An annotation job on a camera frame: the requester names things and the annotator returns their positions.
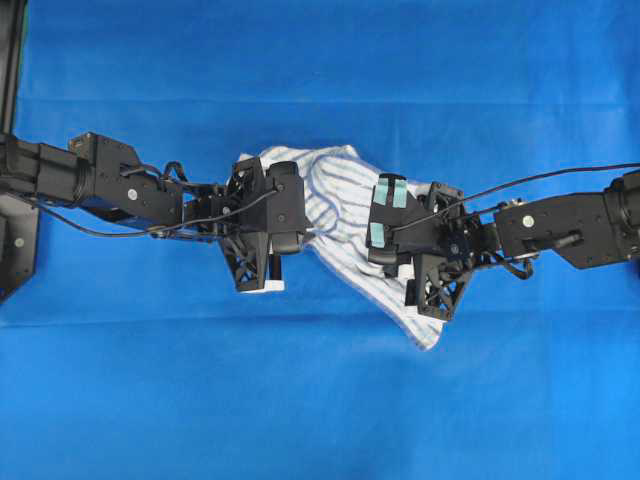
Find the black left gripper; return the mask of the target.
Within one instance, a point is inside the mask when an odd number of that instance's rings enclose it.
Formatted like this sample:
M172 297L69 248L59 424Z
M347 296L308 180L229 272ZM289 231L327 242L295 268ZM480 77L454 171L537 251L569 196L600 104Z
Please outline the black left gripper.
M265 182L259 157L236 162L227 185L187 184L193 198L184 203L179 239L219 246L240 293L285 290L281 259L270 253L266 232L266 199L273 183Z

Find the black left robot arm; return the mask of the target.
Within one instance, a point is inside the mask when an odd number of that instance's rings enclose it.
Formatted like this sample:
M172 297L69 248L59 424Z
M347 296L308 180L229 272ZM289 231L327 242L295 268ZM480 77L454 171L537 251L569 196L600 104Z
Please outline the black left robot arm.
M81 135L63 150L4 133L1 190L34 207L82 209L125 227L125 238L216 242L240 292L285 286L259 221L278 188L257 157L235 164L223 184L193 183L180 163L144 164L133 147L102 135Z

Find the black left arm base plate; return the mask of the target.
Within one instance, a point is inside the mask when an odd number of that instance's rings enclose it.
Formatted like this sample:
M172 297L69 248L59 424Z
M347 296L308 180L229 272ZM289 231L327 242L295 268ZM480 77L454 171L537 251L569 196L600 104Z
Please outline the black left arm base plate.
M1 300L6 301L35 272L39 210L9 188L18 159L13 134L24 43L25 1L1 3Z

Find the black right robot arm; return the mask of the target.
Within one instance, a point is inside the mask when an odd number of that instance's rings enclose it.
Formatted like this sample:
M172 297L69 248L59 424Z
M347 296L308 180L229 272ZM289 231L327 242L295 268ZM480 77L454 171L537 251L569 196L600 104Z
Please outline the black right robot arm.
M366 236L368 259L396 278L410 266L404 305L448 322L474 272L502 267L526 280L533 259L551 250L576 269L639 256L639 173L629 172L601 192L534 202L501 202L469 212L461 190L434 182L412 194L405 177L380 175Z

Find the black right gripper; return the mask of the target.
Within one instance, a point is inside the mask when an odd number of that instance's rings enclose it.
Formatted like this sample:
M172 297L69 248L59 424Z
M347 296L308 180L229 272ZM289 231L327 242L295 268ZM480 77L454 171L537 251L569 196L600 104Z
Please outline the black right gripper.
M461 190L440 182L417 189L410 199L409 222L429 220L409 228L409 256L395 265L385 265L386 278L408 273L404 305L417 313L451 321L470 281L470 271L495 263L498 253L494 224L482 216L498 206L467 212Z

